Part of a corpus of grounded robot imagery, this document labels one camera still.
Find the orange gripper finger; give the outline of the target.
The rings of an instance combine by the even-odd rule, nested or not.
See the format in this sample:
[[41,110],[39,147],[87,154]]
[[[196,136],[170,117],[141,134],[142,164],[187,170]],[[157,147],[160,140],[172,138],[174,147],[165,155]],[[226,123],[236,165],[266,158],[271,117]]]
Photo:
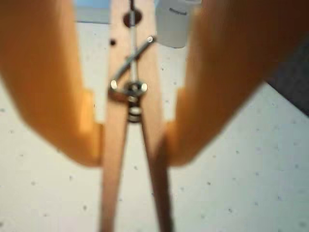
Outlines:
[[306,0],[204,0],[167,125],[169,166],[191,162],[309,32]]
[[103,126],[83,86],[70,0],[1,1],[0,75],[31,129],[75,162],[100,165]]

